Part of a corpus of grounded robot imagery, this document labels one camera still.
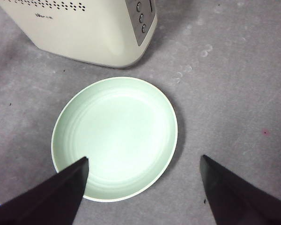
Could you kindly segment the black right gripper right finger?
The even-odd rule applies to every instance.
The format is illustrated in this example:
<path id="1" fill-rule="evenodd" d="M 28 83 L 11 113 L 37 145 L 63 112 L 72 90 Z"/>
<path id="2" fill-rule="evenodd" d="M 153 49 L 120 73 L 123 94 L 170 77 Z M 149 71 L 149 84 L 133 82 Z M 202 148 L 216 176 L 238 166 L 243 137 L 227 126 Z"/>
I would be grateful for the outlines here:
<path id="1" fill-rule="evenodd" d="M 218 225 L 281 225 L 281 200 L 214 161 L 200 157 L 200 174 Z"/>

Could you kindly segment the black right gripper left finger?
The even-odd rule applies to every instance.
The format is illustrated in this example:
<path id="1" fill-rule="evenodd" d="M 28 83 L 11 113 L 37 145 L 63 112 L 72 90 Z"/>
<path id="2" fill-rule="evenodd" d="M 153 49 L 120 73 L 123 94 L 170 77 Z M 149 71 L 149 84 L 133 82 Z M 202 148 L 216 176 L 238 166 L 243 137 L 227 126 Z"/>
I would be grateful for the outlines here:
<path id="1" fill-rule="evenodd" d="M 82 157 L 0 206 L 0 225 L 71 225 L 83 198 L 89 161 Z"/>

